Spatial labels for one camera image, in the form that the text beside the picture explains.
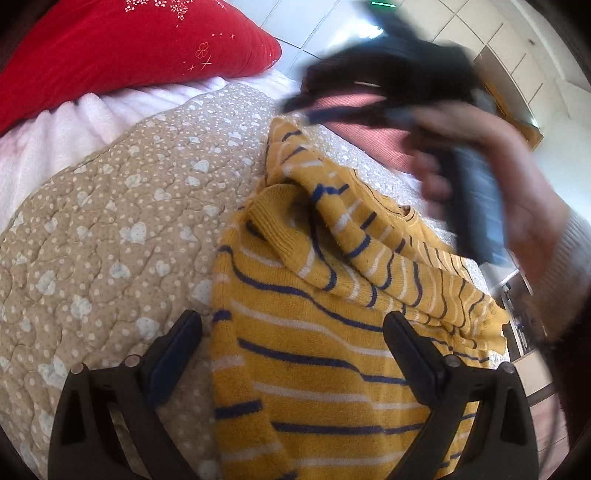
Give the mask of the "person's right hand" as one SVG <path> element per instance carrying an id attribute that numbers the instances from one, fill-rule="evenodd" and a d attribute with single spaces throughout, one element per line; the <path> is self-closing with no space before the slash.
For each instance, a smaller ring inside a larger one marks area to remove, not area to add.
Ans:
<path id="1" fill-rule="evenodd" d="M 415 107 L 417 129 L 405 139 L 413 156 L 412 174 L 421 182 L 428 215 L 445 217 L 453 187 L 427 149 L 447 138 L 480 150 L 491 165 L 505 207 L 505 238 L 525 277 L 537 283 L 548 269 L 570 217 L 569 206 L 553 190 L 520 132 L 496 115 L 460 102 Z"/>

